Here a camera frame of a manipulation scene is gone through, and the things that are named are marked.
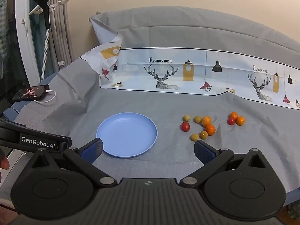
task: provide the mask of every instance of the green fruit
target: green fruit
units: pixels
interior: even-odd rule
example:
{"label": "green fruit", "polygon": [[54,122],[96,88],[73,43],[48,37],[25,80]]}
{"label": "green fruit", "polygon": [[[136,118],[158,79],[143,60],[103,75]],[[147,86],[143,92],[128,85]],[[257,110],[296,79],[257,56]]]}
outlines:
{"label": "green fruit", "polygon": [[195,117],[194,117],[194,122],[195,122],[196,124],[199,124],[199,123],[201,122],[201,117],[200,117],[200,116],[195,116]]}
{"label": "green fruit", "polygon": [[182,119],[184,120],[184,122],[188,122],[191,117],[189,115],[184,115]]}
{"label": "green fruit", "polygon": [[206,132],[206,131],[201,131],[201,133],[200,133],[200,138],[201,139],[206,139],[208,137],[208,133]]}
{"label": "green fruit", "polygon": [[190,136],[190,140],[191,140],[191,141],[197,141],[197,140],[199,140],[199,139],[200,139],[199,134],[192,134],[192,135]]}

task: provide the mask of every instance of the silver bolt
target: silver bolt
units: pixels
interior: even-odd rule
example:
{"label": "silver bolt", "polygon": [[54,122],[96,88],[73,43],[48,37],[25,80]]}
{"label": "silver bolt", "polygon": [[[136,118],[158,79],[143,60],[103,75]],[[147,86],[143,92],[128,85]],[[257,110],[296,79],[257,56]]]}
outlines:
{"label": "silver bolt", "polygon": [[103,185],[111,185],[114,183],[114,179],[112,177],[104,177],[100,179],[100,183]]}
{"label": "silver bolt", "polygon": [[182,182],[186,185],[194,185],[195,183],[197,183],[197,179],[193,177],[186,177],[182,180]]}

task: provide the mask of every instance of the deer antlers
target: deer antlers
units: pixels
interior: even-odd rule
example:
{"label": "deer antlers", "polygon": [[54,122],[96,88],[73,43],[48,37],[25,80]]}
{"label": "deer antlers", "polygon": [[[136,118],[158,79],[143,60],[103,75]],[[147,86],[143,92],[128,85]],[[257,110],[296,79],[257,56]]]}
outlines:
{"label": "deer antlers", "polygon": [[268,75],[266,74],[266,76],[267,76],[267,81],[263,80],[263,83],[262,83],[259,87],[257,87],[257,83],[255,82],[256,77],[255,77],[254,79],[252,79],[252,75],[253,75],[254,73],[252,73],[250,76],[249,76],[249,74],[248,74],[248,78],[249,78],[250,82],[251,82],[252,84],[254,84],[254,86],[255,86],[256,88],[259,88],[259,89],[262,90],[264,86],[266,86],[266,85],[268,85],[268,84],[270,83],[271,78],[270,78],[270,80],[269,80]]}
{"label": "deer antlers", "polygon": [[144,69],[146,70],[146,72],[147,72],[148,74],[154,76],[154,79],[158,80],[159,77],[158,77],[158,75],[155,73],[155,69],[154,69],[153,73],[152,73],[152,71],[150,71],[151,65],[152,65],[152,64],[150,64],[150,66],[148,67],[148,70],[145,68],[145,66],[144,66]]}
{"label": "deer antlers", "polygon": [[179,68],[179,67],[177,67],[176,71],[174,71],[173,66],[172,66],[171,64],[169,64],[169,65],[172,67],[172,72],[169,73],[169,71],[167,70],[167,74],[165,74],[165,75],[163,76],[163,80],[167,80],[169,76],[174,75],[174,74],[177,72],[178,68]]}
{"label": "deer antlers", "polygon": [[[150,64],[150,66],[148,67],[148,70],[145,68],[145,66],[144,66],[144,69],[146,70],[146,72],[147,72],[148,74],[154,76],[154,79],[158,80],[159,77],[158,77],[158,75],[155,73],[155,69],[154,69],[153,73],[152,73],[152,71],[150,71],[151,65],[152,65],[152,64]],[[168,77],[174,75],[174,74],[177,72],[178,68],[179,68],[179,67],[177,67],[177,69],[176,69],[176,71],[175,71],[175,69],[173,68],[173,66],[172,66],[171,64],[169,64],[169,65],[172,67],[172,72],[169,73],[169,71],[167,70],[167,74],[165,74],[161,80],[167,80]]]}

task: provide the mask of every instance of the checkered cloth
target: checkered cloth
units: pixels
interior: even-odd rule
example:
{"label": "checkered cloth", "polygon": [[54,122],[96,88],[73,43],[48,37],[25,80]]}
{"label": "checkered cloth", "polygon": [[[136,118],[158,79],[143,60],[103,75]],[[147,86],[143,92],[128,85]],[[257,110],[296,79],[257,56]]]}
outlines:
{"label": "checkered cloth", "polygon": [[6,60],[8,55],[7,31],[7,0],[0,0],[0,58],[2,58],[3,61]]}

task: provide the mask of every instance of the red tomato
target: red tomato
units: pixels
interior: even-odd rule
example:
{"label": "red tomato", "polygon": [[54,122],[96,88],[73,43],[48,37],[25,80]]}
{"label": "red tomato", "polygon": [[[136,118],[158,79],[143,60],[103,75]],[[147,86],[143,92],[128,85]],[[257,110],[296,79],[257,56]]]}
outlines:
{"label": "red tomato", "polygon": [[181,124],[181,129],[182,129],[182,131],[184,131],[184,132],[189,131],[189,130],[190,130],[190,124],[189,124],[188,122],[183,122],[183,123]]}
{"label": "red tomato", "polygon": [[232,117],[230,117],[230,118],[227,120],[227,123],[228,123],[229,125],[233,125],[233,124],[235,124],[235,122],[236,122],[236,120],[235,120],[234,118],[232,118]]}

